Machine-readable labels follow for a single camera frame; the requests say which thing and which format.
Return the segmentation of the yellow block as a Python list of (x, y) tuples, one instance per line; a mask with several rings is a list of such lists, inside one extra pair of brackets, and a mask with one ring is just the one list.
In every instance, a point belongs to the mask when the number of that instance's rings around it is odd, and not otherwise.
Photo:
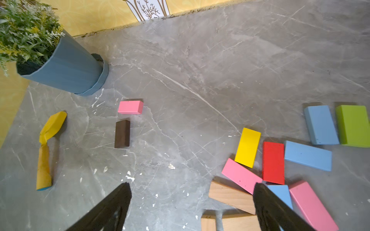
[(260, 132), (244, 128), (235, 156), (235, 161), (249, 168), (253, 168), (260, 138)]

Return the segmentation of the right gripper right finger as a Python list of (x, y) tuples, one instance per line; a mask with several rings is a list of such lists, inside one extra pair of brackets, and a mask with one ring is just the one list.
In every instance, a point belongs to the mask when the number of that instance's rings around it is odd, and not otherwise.
[(262, 231), (315, 230), (262, 183), (255, 185), (253, 201)]

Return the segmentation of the green block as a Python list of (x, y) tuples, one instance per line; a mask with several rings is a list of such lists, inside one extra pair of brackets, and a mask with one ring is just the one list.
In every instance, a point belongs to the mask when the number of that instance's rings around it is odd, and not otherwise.
[(370, 122), (363, 105), (340, 105), (335, 109), (340, 144), (370, 147)]

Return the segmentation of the dark brown block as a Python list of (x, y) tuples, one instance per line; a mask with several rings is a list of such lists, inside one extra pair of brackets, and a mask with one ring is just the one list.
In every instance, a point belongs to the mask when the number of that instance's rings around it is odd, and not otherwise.
[(130, 146), (130, 121), (116, 122), (114, 148), (126, 148)]

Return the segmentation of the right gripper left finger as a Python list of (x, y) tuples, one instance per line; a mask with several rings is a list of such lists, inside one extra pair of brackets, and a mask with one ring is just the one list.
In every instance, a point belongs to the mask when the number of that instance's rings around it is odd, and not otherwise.
[(130, 184), (122, 183), (68, 230), (121, 231), (131, 199)]

